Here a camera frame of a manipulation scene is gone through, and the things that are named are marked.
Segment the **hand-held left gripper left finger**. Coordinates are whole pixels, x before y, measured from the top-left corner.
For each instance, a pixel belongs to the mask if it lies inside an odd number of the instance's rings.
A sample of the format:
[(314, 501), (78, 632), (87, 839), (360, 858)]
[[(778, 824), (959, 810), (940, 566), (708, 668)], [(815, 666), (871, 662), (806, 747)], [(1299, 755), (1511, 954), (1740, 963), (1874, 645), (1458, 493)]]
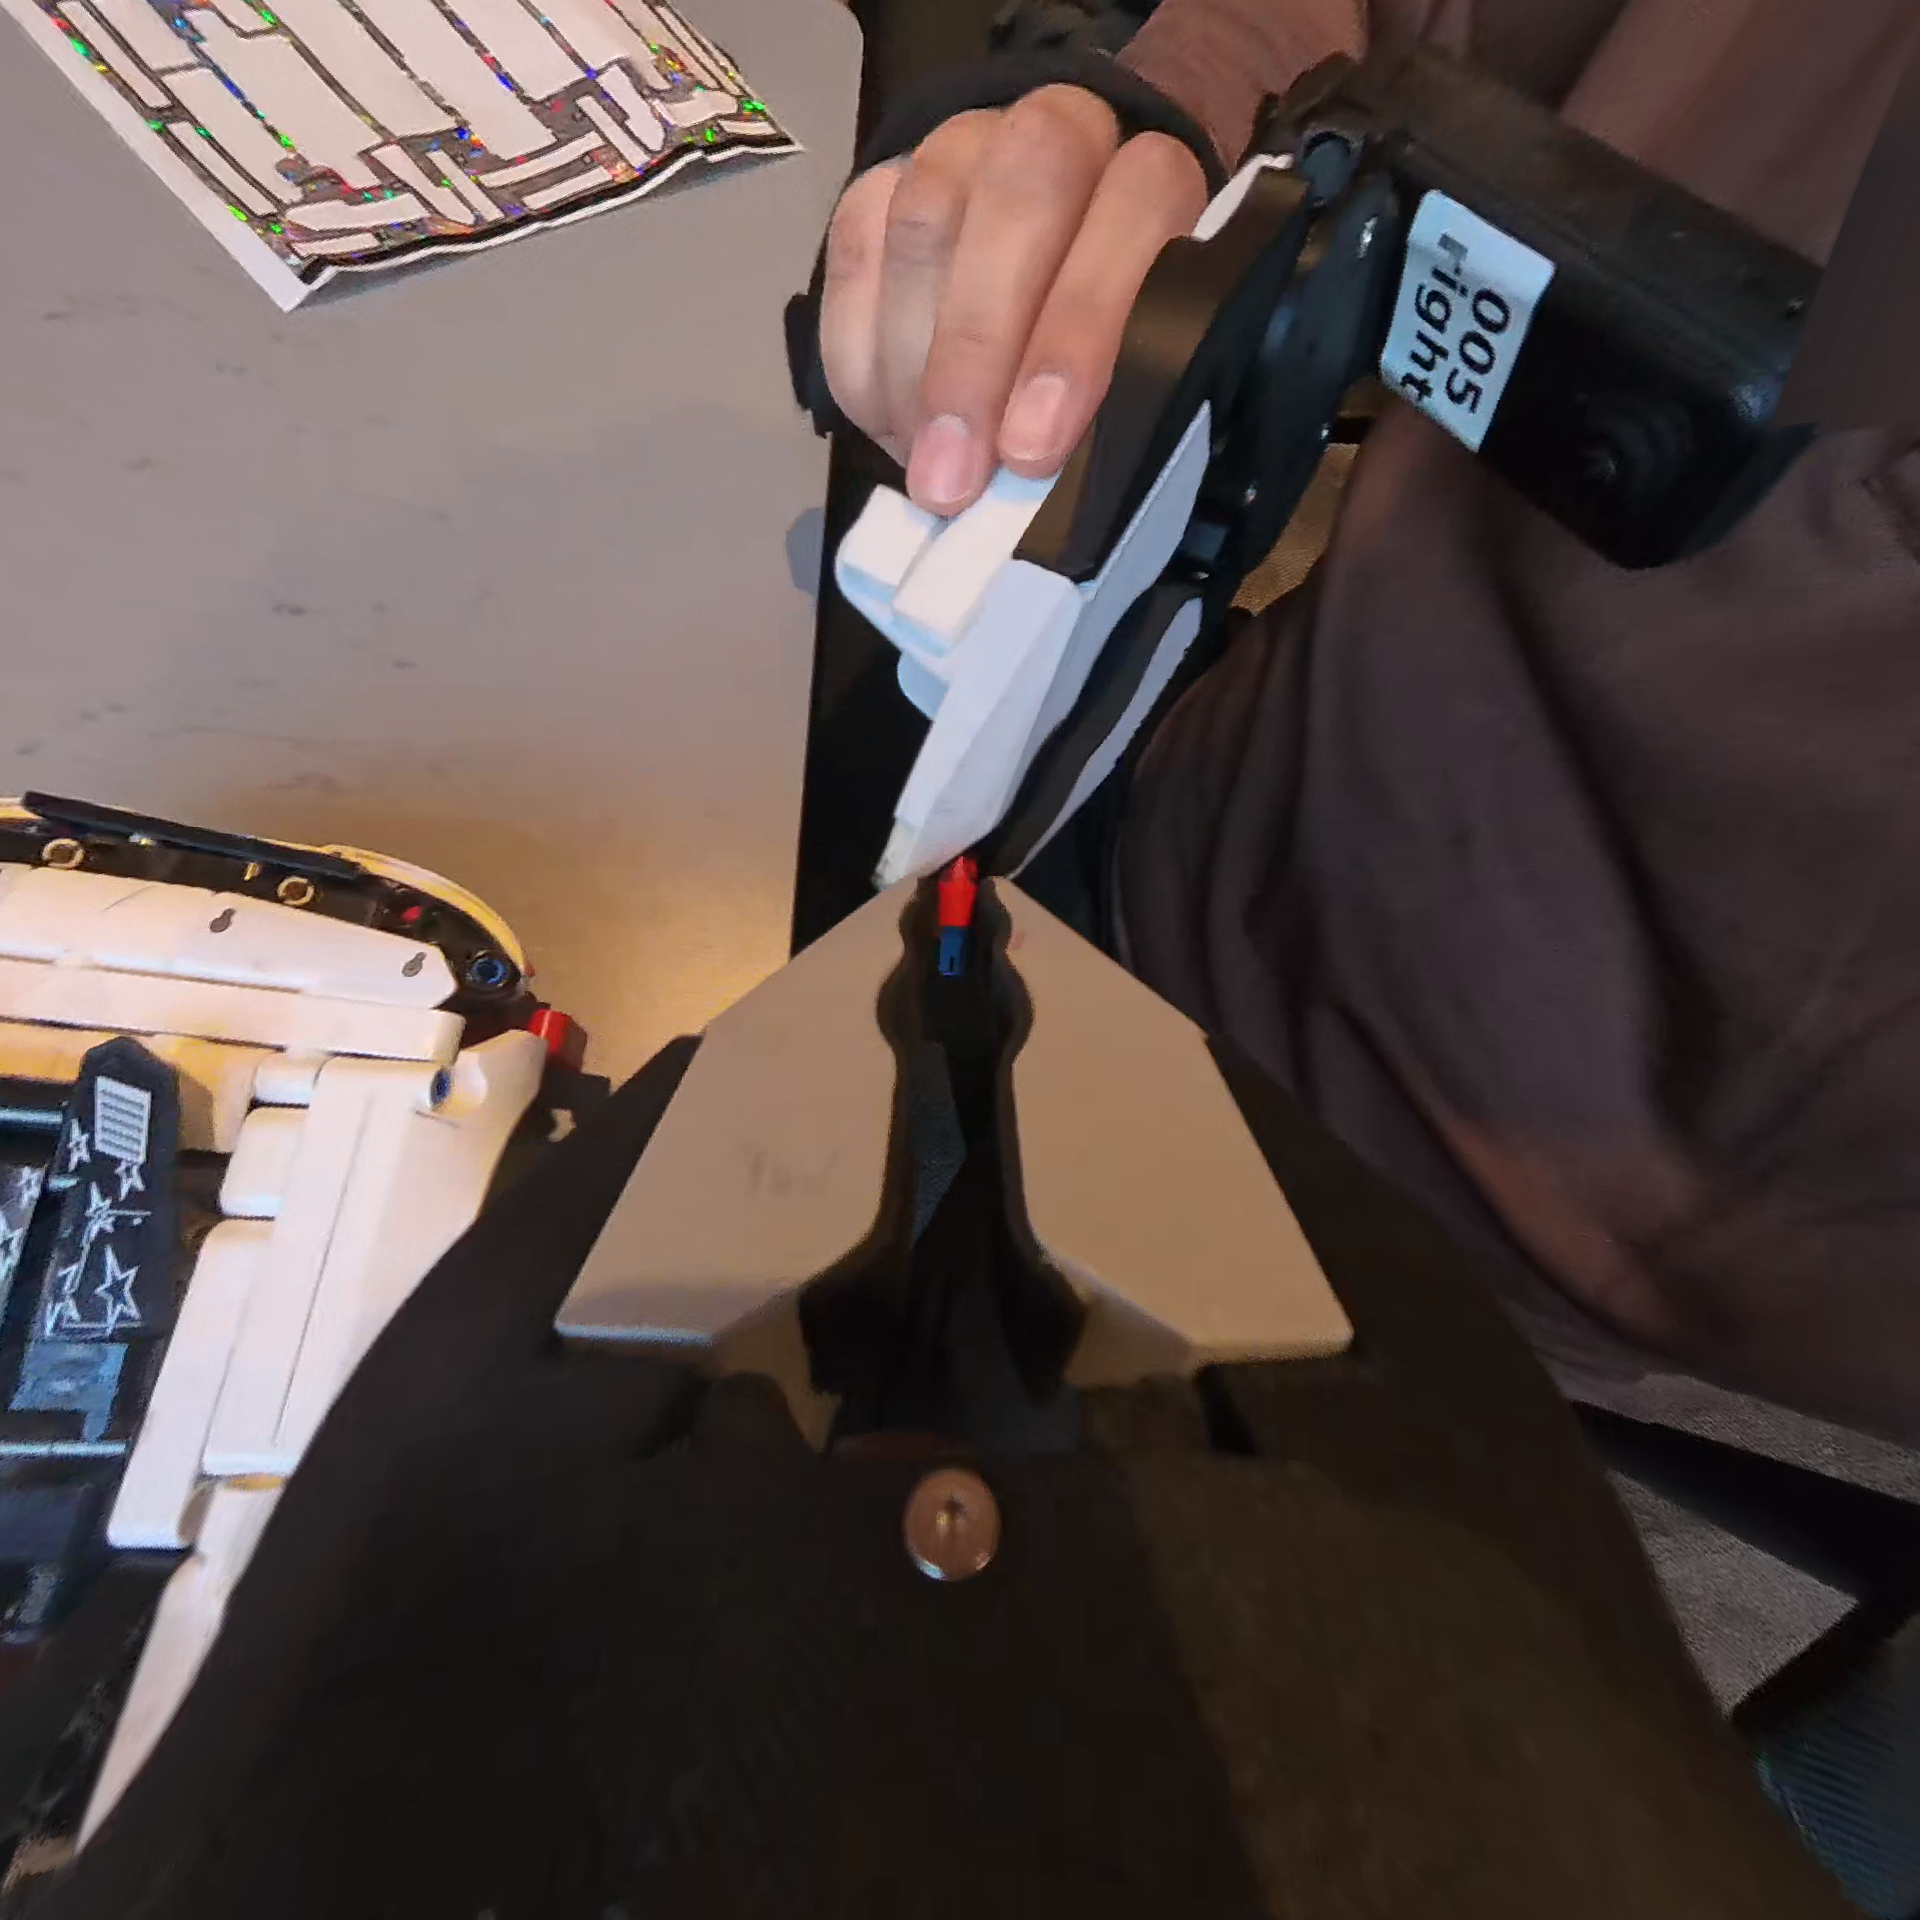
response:
[(906, 1247), (911, 1148), (883, 1005), (920, 884), (902, 880), (708, 1021), (571, 1285), (567, 1341), (707, 1375), (843, 1388), (826, 1283)]

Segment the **person's right hand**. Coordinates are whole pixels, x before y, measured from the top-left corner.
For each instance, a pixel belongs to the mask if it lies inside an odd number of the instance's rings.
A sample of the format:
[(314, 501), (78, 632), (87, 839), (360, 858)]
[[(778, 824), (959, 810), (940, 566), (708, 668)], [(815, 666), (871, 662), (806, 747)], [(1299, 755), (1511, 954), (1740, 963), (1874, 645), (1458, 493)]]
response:
[(954, 517), (1086, 436), (1146, 276), (1209, 204), (1163, 132), (1082, 87), (961, 112), (854, 181), (826, 237), (822, 356), (847, 420)]

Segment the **shiny sticker sheet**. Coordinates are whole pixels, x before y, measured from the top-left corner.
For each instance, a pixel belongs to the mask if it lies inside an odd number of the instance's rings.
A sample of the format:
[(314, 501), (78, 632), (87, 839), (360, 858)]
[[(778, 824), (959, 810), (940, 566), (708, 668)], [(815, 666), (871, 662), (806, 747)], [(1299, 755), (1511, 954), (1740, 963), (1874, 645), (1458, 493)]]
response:
[(802, 154), (646, 3), (4, 3), (276, 304), (499, 250), (688, 168)]

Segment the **person's right forearm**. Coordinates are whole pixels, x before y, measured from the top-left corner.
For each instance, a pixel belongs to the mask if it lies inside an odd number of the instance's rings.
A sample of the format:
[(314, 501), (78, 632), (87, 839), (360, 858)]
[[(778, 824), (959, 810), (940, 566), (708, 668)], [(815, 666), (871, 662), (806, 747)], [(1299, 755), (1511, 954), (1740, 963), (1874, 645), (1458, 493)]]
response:
[(1916, 3), (1167, 3), (1120, 52), (1234, 159), (1329, 56), (1431, 47), (1825, 263)]

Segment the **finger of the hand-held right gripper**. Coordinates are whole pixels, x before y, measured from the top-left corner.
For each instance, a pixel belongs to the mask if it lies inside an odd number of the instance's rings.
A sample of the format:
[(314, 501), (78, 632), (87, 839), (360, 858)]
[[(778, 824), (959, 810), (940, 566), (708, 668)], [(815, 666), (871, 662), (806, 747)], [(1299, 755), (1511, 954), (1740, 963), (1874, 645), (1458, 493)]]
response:
[(1040, 750), (1111, 638), (1162, 583), (1212, 452), (1199, 410), (1090, 583), (1002, 556), (944, 654), (944, 690), (906, 776), (873, 880), (922, 880), (1003, 827)]
[(1140, 591), (1124, 610), (1071, 591), (994, 722), (1003, 760), (994, 874), (1017, 875), (1071, 822), (1168, 690), (1206, 612), (1201, 591)]

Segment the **toy race car model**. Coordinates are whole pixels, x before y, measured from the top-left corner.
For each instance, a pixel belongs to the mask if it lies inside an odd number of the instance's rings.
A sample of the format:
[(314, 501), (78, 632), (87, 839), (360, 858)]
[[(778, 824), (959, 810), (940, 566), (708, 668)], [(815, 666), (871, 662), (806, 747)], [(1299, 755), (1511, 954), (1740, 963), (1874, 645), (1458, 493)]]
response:
[(374, 1339), (609, 1080), (433, 871), (44, 792), (2, 858), (12, 1887), (151, 1756)]

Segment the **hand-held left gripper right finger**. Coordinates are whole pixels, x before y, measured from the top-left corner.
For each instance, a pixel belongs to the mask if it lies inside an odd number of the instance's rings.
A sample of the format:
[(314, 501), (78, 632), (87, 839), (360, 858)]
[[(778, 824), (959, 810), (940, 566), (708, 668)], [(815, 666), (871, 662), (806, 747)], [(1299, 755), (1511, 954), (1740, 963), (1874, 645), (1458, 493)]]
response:
[(1203, 1028), (1011, 880), (984, 888), (1009, 1040), (1011, 1226), (1044, 1386), (1124, 1388), (1353, 1343)]

